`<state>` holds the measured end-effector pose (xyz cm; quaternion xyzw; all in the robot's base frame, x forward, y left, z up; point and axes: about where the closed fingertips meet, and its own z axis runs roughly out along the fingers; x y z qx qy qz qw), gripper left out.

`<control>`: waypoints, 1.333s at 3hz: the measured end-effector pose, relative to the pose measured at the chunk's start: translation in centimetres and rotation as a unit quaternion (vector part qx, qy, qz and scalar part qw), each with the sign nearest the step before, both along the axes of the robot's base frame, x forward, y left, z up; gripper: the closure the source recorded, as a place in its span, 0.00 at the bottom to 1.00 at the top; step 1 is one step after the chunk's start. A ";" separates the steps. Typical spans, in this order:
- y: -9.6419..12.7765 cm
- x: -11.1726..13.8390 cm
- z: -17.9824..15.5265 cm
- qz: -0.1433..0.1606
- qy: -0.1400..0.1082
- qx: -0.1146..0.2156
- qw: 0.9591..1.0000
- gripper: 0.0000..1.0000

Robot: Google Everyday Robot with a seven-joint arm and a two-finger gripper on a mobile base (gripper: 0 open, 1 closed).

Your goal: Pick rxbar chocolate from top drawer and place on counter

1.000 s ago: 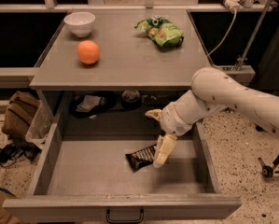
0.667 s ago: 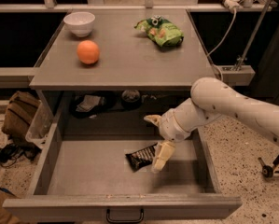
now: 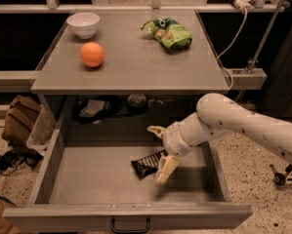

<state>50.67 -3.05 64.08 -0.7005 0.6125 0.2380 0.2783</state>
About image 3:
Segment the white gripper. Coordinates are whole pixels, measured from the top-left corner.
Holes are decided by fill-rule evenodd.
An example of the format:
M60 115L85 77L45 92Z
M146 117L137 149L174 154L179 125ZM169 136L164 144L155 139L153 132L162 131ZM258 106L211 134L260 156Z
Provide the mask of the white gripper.
M158 163L155 177L156 184L164 184L180 163L178 157L188 155L197 145L197 125L194 123L175 122L169 127L148 126L146 130L163 138L163 146L169 153Z

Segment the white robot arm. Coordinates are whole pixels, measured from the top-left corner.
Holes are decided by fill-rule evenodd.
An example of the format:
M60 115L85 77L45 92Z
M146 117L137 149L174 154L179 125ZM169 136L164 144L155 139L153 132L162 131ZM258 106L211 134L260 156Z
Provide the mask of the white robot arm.
M162 139L167 151L158 165L155 182L159 185L168 180L182 157L228 131L250 138L292 165L292 123L249 111L221 94L203 96L196 111L180 122L147 130Z

